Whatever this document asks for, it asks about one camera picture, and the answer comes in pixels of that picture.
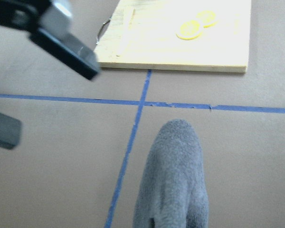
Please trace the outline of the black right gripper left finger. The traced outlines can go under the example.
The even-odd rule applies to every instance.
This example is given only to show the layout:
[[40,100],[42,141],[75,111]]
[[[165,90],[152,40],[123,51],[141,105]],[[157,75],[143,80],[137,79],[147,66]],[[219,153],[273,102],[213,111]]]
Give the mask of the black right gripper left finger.
[[22,122],[0,113],[0,147],[14,149],[20,142]]

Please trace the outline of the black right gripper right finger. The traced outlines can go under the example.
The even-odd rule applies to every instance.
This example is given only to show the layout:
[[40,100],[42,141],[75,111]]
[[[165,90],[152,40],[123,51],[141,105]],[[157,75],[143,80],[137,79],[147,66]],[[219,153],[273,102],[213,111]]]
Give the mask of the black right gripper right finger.
[[88,80],[100,72],[96,55],[69,30],[67,0],[0,0],[0,26],[23,30],[29,39]]

